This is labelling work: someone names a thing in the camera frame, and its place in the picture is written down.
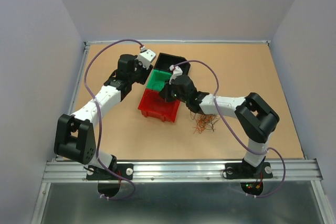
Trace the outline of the green plastic bin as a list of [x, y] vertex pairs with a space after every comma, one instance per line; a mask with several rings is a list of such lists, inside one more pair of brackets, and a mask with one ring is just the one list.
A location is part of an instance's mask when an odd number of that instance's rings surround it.
[[146, 85], [147, 89], [160, 92], [165, 85], [165, 82], [170, 79], [171, 73], [159, 70], [153, 70]]

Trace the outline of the black plastic bin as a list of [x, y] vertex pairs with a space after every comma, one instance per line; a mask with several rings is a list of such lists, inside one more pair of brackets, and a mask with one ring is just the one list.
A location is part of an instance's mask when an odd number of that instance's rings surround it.
[[172, 75], [170, 70], [171, 65], [176, 65], [181, 62], [185, 62], [186, 59], [181, 56], [170, 55], [166, 53], [159, 53], [158, 59], [154, 65], [153, 75], [166, 80]]

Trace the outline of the red plastic bin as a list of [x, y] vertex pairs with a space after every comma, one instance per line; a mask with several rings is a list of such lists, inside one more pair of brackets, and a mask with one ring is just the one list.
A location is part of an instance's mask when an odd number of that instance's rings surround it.
[[175, 122], [180, 101], [165, 102], [159, 92], [145, 89], [138, 110], [144, 117], [159, 119], [162, 122]]

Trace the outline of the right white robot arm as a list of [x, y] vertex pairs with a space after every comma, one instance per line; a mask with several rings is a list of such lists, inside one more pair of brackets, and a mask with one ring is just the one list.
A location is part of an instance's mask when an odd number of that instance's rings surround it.
[[237, 119], [248, 137], [246, 154], [240, 163], [228, 163], [228, 179], [254, 178], [262, 173], [269, 139], [279, 122], [278, 114], [257, 93], [245, 97], [221, 97], [198, 91], [187, 75], [166, 81], [159, 96], [166, 102], [179, 100], [187, 108], [202, 115], [219, 115], [222, 119]]

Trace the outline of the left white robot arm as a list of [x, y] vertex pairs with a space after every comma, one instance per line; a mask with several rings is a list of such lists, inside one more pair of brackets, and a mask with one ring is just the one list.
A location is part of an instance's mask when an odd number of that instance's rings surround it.
[[155, 57], [156, 54], [149, 49], [137, 56], [122, 54], [117, 69], [100, 91], [78, 111], [60, 116], [56, 128], [55, 154], [97, 167], [104, 178], [113, 178], [117, 172], [117, 159], [99, 150], [94, 128], [102, 125], [102, 118], [129, 94], [134, 83], [145, 84]]

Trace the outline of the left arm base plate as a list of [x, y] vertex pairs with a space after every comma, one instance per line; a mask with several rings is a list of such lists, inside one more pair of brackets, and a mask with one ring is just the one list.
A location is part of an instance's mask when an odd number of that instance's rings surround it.
[[[84, 170], [87, 172], [86, 180], [118, 180], [118, 177], [107, 172], [105, 169], [101, 169], [95, 166], [89, 165], [84, 167]], [[119, 163], [115, 173], [121, 177], [124, 177], [128, 180], [133, 179], [134, 165], [132, 163]]]

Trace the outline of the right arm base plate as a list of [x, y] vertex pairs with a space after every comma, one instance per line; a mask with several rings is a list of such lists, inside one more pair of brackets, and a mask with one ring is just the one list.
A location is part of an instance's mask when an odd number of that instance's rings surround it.
[[226, 179], [257, 179], [261, 176], [266, 179], [273, 178], [270, 163], [264, 160], [257, 167], [253, 167], [244, 160], [226, 163], [222, 176]]

